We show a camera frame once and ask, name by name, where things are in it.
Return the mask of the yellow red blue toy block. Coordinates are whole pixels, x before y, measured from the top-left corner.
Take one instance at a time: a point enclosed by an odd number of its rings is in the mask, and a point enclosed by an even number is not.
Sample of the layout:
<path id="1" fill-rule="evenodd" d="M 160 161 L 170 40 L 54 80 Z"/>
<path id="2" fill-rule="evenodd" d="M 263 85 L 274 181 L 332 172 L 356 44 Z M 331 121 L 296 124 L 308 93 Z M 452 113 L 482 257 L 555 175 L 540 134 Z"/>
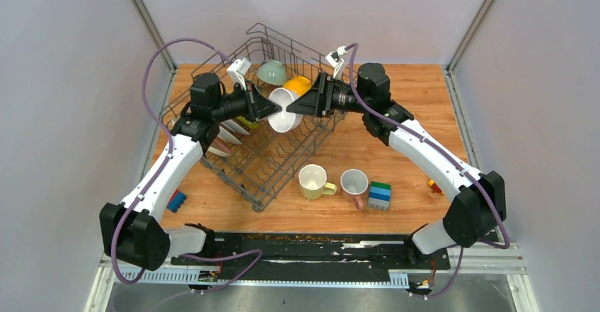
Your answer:
<path id="1" fill-rule="evenodd" d="M 170 212 L 176 213 L 182 207 L 186 199 L 187 196 L 183 192 L 176 190 L 166 205 L 166 209 Z"/>

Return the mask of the yellow mug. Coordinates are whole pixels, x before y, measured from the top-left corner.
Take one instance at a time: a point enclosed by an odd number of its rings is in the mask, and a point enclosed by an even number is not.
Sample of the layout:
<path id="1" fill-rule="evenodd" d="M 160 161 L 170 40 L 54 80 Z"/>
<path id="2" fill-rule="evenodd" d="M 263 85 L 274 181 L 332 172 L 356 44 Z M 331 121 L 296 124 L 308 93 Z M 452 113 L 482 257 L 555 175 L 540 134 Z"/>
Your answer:
<path id="1" fill-rule="evenodd" d="M 306 201 L 316 200 L 323 195 L 334 195 L 337 185 L 328 182 L 325 169 L 316 164 L 308 164 L 298 172 L 298 181 Z"/>

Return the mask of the teal and yellow bowls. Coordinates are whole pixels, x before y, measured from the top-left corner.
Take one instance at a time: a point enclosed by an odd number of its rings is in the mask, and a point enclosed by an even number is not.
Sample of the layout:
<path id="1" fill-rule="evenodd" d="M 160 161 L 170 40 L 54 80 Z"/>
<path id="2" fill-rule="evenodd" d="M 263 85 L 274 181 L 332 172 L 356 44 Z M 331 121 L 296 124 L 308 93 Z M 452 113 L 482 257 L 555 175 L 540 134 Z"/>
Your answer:
<path id="1" fill-rule="evenodd" d="M 288 82 L 285 65 L 278 60 L 270 59 L 260 66 L 257 77 L 264 83 L 273 86 L 283 86 Z"/>

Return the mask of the white bowl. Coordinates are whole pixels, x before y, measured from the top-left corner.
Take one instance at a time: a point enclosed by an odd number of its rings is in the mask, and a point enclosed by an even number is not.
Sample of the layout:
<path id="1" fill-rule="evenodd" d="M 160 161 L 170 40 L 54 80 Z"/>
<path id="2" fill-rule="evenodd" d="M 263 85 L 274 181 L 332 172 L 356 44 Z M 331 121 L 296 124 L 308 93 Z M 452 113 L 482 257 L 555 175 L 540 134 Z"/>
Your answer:
<path id="1" fill-rule="evenodd" d="M 303 119 L 303 115 L 289 112 L 287 107 L 299 98 L 299 95 L 285 88 L 276 88 L 268 99 L 279 105 L 281 110 L 267 118 L 271 128 L 277 133 L 287 133 L 296 129 Z"/>

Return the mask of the pink mug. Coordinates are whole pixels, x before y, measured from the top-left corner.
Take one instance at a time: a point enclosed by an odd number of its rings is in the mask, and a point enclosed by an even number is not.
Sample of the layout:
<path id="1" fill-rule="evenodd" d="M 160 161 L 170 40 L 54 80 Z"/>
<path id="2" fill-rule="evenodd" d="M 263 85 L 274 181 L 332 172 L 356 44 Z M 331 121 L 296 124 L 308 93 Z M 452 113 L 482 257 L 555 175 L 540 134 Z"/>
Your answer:
<path id="1" fill-rule="evenodd" d="M 364 198 L 369 189 L 367 175 L 358 169 L 348 169 L 340 176 L 340 185 L 342 194 L 352 200 L 355 208 L 359 211 L 364 210 Z"/>

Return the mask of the green scalloped plate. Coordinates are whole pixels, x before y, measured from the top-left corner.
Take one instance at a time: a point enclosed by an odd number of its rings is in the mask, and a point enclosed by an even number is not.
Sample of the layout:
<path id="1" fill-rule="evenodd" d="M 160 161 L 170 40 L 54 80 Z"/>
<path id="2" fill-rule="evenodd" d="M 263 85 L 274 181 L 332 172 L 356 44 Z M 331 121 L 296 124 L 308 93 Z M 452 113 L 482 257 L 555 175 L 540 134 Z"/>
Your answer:
<path id="1" fill-rule="evenodd" d="M 249 121 L 242 116 L 238 116 L 236 119 L 250 130 L 257 129 L 260 126 L 258 123 Z"/>

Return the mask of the small red yellow green toy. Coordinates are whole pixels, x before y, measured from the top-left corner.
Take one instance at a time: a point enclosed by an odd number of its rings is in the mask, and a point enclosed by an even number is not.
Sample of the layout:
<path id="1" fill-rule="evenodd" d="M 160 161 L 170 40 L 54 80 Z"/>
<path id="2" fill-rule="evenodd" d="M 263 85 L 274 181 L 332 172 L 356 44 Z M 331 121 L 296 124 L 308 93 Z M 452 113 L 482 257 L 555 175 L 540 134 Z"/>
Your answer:
<path id="1" fill-rule="evenodd" d="M 438 184 L 436 184 L 436 183 L 433 181 L 433 179 L 430 179 L 430 180 L 428 181 L 427 185 L 428 185 L 428 187 L 430 188 L 430 190 L 431 190 L 433 193 L 437 193 L 437 194 L 439 194 L 439 195 L 443 195 L 443 194 L 444 194 L 444 193 L 443 193 L 443 191 L 442 191 L 442 189 L 441 189 L 441 188 L 438 186 Z"/>

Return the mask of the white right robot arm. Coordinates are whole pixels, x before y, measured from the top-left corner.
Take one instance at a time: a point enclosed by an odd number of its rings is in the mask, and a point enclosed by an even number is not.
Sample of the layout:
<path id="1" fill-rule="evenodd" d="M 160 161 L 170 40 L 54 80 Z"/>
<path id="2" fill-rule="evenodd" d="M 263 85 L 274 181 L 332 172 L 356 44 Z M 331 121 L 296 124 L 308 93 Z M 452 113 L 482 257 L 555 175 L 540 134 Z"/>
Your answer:
<path id="1" fill-rule="evenodd" d="M 423 267 L 440 249 L 471 247 L 495 227 L 510 241 L 506 219 L 505 183 L 495 172 L 482 173 L 453 155 L 403 106 L 391 98 L 391 80 L 382 64 L 366 63 L 345 83 L 321 72 L 312 88 L 286 106 L 287 112 L 326 117 L 336 110 L 362 114 L 365 128 L 386 146 L 408 157 L 450 199 L 445 216 L 426 224 L 404 241 L 404 258 L 412 267 Z"/>

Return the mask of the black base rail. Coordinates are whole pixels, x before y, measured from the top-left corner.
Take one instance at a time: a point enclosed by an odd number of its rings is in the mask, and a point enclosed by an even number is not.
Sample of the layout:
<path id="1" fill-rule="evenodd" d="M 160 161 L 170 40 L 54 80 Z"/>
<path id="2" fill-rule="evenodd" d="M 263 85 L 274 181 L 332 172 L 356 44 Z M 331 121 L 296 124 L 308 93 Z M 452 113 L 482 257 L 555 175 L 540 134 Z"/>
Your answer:
<path id="1" fill-rule="evenodd" d="M 263 287 L 356 287 L 439 291 L 459 275 L 525 275 L 516 245 L 486 242 L 465 250 L 447 248 L 416 262 L 402 234 L 221 232 L 216 262 L 167 259 L 154 271 L 121 265 L 122 275 L 145 284 L 183 284 L 213 289 L 225 283 Z"/>

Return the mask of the red and teal floral plate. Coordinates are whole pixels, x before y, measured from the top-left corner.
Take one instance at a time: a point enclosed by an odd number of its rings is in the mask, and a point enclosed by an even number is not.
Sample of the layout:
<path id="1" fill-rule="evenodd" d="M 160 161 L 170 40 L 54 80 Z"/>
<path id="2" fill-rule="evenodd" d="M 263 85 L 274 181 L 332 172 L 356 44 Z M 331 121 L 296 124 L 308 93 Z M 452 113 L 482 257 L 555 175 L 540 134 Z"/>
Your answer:
<path id="1" fill-rule="evenodd" d="M 241 145 L 241 141 L 226 128 L 219 126 L 218 138 L 230 142 L 232 144 Z"/>

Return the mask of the green blue grey block stack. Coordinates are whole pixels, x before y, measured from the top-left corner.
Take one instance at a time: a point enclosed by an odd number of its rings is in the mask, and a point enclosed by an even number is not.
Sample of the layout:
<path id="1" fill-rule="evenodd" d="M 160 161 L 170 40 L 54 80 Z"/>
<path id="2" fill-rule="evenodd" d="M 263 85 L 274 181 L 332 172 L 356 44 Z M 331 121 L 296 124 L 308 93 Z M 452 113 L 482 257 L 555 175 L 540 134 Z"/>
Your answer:
<path id="1" fill-rule="evenodd" d="M 371 181 L 367 204 L 369 208 L 387 211 L 391 205 L 391 185 Z"/>

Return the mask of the grey wire dish rack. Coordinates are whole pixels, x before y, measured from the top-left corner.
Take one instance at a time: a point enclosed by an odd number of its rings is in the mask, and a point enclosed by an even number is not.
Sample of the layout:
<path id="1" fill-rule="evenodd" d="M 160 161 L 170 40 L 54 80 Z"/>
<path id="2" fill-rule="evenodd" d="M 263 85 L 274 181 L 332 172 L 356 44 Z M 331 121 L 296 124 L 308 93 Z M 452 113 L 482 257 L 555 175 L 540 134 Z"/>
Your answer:
<path id="1" fill-rule="evenodd" d="M 324 54 L 262 23 L 252 25 L 246 34 L 245 42 L 231 56 L 250 60 L 245 78 L 264 96 L 273 86 L 261 81 L 257 72 L 270 60 L 283 63 L 290 79 L 304 76 L 313 81 L 321 72 L 334 72 Z M 344 118 L 341 112 L 325 118 L 305 116 L 297 128 L 284 134 L 263 120 L 247 135 L 238 136 L 240 144 L 227 145 L 230 156 L 208 152 L 200 163 L 249 202 L 254 211 L 262 212 Z"/>

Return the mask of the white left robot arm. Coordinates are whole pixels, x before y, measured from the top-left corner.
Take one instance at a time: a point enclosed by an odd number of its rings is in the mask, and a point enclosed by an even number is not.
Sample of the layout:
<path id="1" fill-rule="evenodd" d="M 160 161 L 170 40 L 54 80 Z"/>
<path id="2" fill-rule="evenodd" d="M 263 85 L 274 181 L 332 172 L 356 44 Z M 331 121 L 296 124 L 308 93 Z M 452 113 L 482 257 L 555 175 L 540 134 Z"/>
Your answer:
<path id="1" fill-rule="evenodd" d="M 211 263 L 217 246 L 207 239 L 207 228 L 186 224 L 163 229 L 163 213 L 190 169 L 200 161 L 220 132 L 220 124 L 238 116 L 260 121 L 282 111 L 249 81 L 235 83 L 225 93 L 214 73 L 195 76 L 189 101 L 168 130 L 168 142 L 155 164 L 119 204 L 101 209 L 100 228 L 106 255 L 115 272 L 125 262 L 142 270 L 157 270 L 165 260 L 184 254 L 199 264 Z"/>

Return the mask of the yellow bowl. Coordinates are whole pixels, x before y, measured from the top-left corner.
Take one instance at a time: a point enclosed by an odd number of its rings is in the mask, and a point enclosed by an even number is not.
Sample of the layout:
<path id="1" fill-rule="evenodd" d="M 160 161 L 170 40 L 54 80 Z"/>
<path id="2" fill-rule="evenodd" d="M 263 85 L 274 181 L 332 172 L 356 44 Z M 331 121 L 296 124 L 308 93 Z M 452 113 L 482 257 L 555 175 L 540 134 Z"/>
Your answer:
<path id="1" fill-rule="evenodd" d="M 311 80 L 305 76 L 295 76 L 284 83 L 282 87 L 294 92 L 298 96 L 302 96 L 311 89 L 312 83 Z"/>

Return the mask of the cream and pink plate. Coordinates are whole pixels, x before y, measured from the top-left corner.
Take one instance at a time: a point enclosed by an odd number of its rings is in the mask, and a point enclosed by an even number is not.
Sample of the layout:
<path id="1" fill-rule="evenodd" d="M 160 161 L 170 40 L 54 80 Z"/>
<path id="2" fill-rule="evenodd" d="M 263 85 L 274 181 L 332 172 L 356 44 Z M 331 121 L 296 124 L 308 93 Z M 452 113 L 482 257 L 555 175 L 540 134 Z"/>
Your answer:
<path id="1" fill-rule="evenodd" d="M 208 151 L 220 157 L 229 157 L 231 155 L 231 150 L 219 141 L 213 141 Z"/>

